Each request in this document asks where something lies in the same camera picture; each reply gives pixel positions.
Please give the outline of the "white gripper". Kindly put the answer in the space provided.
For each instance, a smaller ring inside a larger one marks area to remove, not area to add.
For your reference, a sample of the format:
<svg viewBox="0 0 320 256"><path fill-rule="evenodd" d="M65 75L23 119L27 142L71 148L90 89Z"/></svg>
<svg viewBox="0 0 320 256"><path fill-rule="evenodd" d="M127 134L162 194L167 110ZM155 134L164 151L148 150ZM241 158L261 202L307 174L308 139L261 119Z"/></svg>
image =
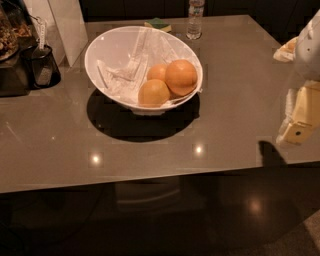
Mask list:
<svg viewBox="0 0 320 256"><path fill-rule="evenodd" d="M320 126L320 10L298 39L282 45L273 58L280 62L292 62L294 58L296 71L308 80L301 88L288 91L285 119L276 139L280 146L301 145Z"/></svg>

